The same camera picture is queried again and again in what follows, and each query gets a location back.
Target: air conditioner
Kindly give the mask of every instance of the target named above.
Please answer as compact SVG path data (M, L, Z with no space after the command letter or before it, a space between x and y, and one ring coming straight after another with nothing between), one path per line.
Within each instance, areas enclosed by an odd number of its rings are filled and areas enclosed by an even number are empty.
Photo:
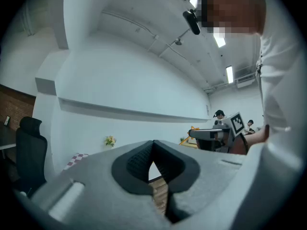
M255 74L251 73L236 80L236 86L242 88L251 85L256 80Z

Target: brown brick wall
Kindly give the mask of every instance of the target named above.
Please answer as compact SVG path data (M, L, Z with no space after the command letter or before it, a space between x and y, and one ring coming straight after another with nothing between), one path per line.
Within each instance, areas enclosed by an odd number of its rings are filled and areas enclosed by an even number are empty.
M23 117L32 116L34 103L35 97L0 85L0 122L10 116L9 127L18 129Z

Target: picture frame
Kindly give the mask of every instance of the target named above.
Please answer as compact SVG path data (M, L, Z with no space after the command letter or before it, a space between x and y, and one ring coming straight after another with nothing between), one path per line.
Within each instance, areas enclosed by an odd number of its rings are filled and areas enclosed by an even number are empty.
M9 125L9 121L10 121L11 117L10 116L6 116L5 122L4 122L4 126L8 126Z

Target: chair headrest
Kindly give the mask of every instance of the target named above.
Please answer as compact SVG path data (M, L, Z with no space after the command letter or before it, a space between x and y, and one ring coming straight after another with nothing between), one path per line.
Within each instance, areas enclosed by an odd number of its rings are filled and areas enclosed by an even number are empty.
M20 128L27 134L32 136L40 136L39 126L42 123L41 120L32 117L23 117L19 123Z

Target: checkered pattern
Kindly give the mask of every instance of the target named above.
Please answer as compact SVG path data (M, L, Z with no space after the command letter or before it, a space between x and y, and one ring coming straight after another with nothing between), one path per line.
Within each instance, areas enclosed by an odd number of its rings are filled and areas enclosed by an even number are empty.
M80 160L86 157L88 157L88 154L76 153L75 156L73 156L71 161L66 165L64 169L65 170L69 169L70 167L74 166L77 162L79 162Z

